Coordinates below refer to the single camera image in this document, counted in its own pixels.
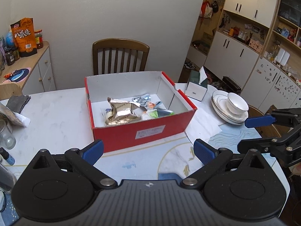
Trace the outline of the stacked white plates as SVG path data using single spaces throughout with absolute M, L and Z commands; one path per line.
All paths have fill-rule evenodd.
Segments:
M 220 118 L 233 125 L 242 125 L 249 117 L 248 111 L 242 114 L 232 113 L 228 106 L 228 93 L 222 90 L 215 90 L 211 96 L 213 109 Z

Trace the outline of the white mask bag green label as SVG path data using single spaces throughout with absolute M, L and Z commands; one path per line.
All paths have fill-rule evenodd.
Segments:
M 157 118 L 171 116 L 171 115 L 174 115 L 174 112 L 168 109 L 151 109 L 145 111 L 141 115 L 141 119 L 150 120 L 150 119 L 157 119 Z

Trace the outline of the blue globe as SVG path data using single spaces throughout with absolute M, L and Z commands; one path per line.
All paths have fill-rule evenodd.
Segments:
M 12 31 L 9 31 L 6 34 L 6 45 L 7 45 L 7 47 L 15 47 Z

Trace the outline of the wooden chair behind table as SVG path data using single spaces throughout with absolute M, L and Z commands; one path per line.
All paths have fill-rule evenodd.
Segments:
M 137 40 L 107 38 L 92 44 L 94 75 L 145 71 L 150 47 Z

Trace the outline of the small blue bottle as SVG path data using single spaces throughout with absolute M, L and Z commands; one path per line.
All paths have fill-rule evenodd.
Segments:
M 7 161 L 9 165 L 15 164 L 15 159 L 2 147 L 0 148 L 0 155 Z

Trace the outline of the white paper napkin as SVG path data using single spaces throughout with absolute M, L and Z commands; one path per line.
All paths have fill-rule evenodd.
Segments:
M 192 144 L 197 139 L 208 142 L 210 138 L 222 132 L 214 117 L 203 109 L 197 109 L 185 129 L 186 136 Z

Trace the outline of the white green tea bag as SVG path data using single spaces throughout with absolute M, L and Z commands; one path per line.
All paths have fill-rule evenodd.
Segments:
M 0 103 L 0 113 L 7 117 L 13 125 L 28 127 L 31 120 L 19 113 L 11 111 L 8 107 Z

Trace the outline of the red cardboard box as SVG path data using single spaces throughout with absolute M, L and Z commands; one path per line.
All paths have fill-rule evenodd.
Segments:
M 85 89 L 93 137 L 103 141 L 106 153 L 182 133 L 197 110 L 162 71 L 88 76 Z M 145 94 L 151 95 L 151 101 L 158 104 L 159 109 L 171 110 L 174 115 L 116 126 L 105 124 L 101 109 L 111 108 L 108 97 L 132 102 L 133 97 Z M 140 117 L 145 111 L 143 107 L 134 110 Z

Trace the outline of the red lid sauce jar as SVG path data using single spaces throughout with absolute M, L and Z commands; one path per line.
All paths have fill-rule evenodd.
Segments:
M 37 46 L 37 49 L 43 48 L 42 29 L 36 30 L 34 33 L 35 33 L 35 39 L 36 39 L 36 46 Z

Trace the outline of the blueberry bread packet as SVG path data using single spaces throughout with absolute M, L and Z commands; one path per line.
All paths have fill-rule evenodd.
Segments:
M 102 108 L 101 111 L 102 111 L 102 116 L 105 119 L 108 119 L 109 117 L 112 116 L 112 109 L 111 108 Z

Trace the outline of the white sideboard cabinet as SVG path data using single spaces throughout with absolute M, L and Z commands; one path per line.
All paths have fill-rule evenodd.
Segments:
M 55 91 L 49 49 L 49 42 L 44 41 L 43 48 L 36 54 L 20 58 L 11 66 L 6 65 L 1 73 L 1 83 L 16 83 L 24 95 Z

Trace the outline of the white wall cabinets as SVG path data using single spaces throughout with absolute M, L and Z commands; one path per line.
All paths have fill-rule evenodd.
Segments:
M 261 112 L 300 107 L 300 0 L 203 0 L 184 66 Z

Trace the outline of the wooden chair right side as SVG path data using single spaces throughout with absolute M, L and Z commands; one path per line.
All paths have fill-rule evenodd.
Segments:
M 263 114 L 253 106 L 249 106 L 248 114 L 249 117 L 244 122 L 247 128 L 255 128 L 262 138 L 281 137 L 281 134 L 273 125 L 274 117 Z

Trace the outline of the gold foil snack packet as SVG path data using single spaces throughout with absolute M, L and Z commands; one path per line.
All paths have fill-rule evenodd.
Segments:
M 139 103 L 110 97 L 108 97 L 107 101 L 111 106 L 111 111 L 106 116 L 106 125 L 116 126 L 141 120 L 140 116 L 134 112 L 135 109 L 140 108 Z

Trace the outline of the small glass cup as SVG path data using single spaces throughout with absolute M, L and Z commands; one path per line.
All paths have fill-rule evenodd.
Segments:
M 11 150 L 15 147 L 16 139 L 4 120 L 0 121 L 0 138 L 1 145 L 6 149 Z

